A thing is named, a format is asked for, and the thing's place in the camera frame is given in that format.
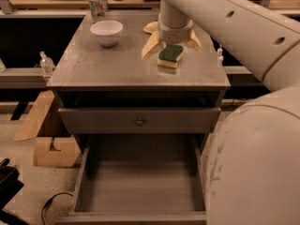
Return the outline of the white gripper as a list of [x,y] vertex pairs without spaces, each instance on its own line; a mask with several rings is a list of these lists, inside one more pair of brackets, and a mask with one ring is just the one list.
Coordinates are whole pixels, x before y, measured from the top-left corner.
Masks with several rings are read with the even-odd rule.
[[160,52],[164,47],[163,42],[166,44],[179,44],[186,41],[186,45],[189,48],[200,51],[202,44],[195,32],[192,31],[192,25],[193,21],[189,20],[183,27],[171,28],[163,21],[158,21],[157,32],[150,36],[142,48],[142,59],[149,57],[153,53]]

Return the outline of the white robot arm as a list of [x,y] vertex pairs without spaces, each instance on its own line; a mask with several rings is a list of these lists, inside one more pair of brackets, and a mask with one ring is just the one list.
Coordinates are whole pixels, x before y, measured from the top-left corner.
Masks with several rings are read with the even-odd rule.
[[245,100],[205,151],[207,225],[300,225],[299,23],[248,0],[161,0],[160,39],[189,21],[238,60],[225,71]]

